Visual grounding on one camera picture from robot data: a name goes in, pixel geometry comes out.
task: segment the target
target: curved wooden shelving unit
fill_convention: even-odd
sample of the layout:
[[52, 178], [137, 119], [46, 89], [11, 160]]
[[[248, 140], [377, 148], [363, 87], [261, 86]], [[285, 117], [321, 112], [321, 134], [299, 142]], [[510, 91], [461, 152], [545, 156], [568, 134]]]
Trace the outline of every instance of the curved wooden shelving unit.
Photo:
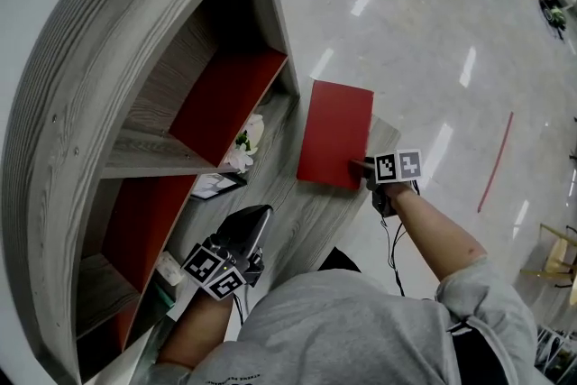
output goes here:
[[[298, 92], [278, 0], [59, 1], [23, 73], [2, 169], [11, 291], [56, 382], [123, 350], [196, 175], [230, 170], [224, 155], [277, 75]], [[206, 90], [241, 92], [241, 104], [205, 126], [187, 96]], [[93, 342], [114, 345], [82, 371]]]

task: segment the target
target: white floor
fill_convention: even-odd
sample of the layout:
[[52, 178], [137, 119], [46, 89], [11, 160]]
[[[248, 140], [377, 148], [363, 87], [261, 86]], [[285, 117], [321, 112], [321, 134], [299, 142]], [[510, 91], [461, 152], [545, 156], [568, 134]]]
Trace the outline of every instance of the white floor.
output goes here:
[[[537, 0], [281, 1], [299, 76], [374, 91], [373, 112], [399, 128], [399, 148], [424, 154], [423, 196], [474, 234], [511, 282], [539, 239], [548, 250], [539, 222], [575, 224], [568, 154], [577, 144], [577, 57]], [[339, 246], [398, 293], [370, 204]], [[434, 295], [435, 277], [407, 237], [397, 262], [409, 296]]]

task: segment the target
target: person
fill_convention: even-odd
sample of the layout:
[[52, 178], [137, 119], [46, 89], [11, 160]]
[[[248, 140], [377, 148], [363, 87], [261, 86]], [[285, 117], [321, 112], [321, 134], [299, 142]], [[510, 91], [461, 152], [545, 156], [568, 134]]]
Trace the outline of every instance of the person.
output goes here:
[[301, 274], [223, 343], [233, 298], [199, 290], [144, 383], [532, 383], [535, 322], [482, 246], [407, 185], [384, 193], [440, 281], [436, 300], [389, 295], [351, 270]]

